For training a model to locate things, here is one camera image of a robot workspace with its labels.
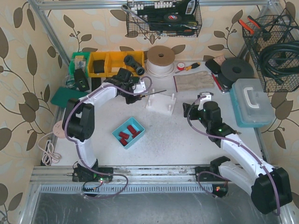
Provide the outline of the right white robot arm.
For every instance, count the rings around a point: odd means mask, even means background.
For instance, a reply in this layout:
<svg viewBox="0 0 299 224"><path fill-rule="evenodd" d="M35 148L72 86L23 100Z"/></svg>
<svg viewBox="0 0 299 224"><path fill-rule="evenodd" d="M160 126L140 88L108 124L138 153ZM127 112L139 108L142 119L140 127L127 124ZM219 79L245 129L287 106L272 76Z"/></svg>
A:
<svg viewBox="0 0 299 224"><path fill-rule="evenodd" d="M222 156L211 162L208 174L231 181L243 189L261 213L272 212L279 216L281 207L292 202L287 171L275 168L248 148L236 131L222 121L221 109L211 97L211 93L204 92L192 104L183 103L184 117L189 125L198 120L205 132L194 126L191 128L229 153L238 164Z"/></svg>

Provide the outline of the large red spring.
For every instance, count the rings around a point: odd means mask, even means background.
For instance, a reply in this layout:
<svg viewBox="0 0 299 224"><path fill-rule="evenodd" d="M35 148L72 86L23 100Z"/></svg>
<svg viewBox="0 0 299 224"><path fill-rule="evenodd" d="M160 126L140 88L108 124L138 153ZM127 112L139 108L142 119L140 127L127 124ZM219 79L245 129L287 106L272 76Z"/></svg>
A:
<svg viewBox="0 0 299 224"><path fill-rule="evenodd" d="M131 133L132 135L134 135L134 134L136 133L136 130L133 128L132 125L128 125L128 126L127 126L127 129L130 131L130 133Z"/></svg>

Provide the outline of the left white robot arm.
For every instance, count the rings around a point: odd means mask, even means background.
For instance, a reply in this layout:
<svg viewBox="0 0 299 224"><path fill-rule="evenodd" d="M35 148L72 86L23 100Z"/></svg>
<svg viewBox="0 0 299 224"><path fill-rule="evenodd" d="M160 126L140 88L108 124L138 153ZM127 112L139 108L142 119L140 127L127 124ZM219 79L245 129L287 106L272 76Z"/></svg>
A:
<svg viewBox="0 0 299 224"><path fill-rule="evenodd" d="M95 109L118 95L138 100L152 86L149 76L132 77L127 69L119 69L117 75L107 78L86 96L68 100L63 118L63 130L68 141L75 144L78 163L88 174L108 175L99 172L98 160L94 155L91 137L95 129Z"/></svg>

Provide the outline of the small orange-black screwdriver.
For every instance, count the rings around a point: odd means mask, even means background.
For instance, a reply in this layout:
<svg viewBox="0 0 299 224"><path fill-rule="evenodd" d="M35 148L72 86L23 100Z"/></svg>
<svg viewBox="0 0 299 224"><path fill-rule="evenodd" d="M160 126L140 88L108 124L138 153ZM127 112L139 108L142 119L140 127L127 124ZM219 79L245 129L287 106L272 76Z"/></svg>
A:
<svg viewBox="0 0 299 224"><path fill-rule="evenodd" d="M162 92L166 92L167 90L162 90L162 91L157 91L157 92L152 92L152 93L148 93L148 94L145 94L145 95L142 95L142 97L146 97L146 96L150 96L150 95L154 95L154 94L158 94L158 93L162 93Z"/></svg>

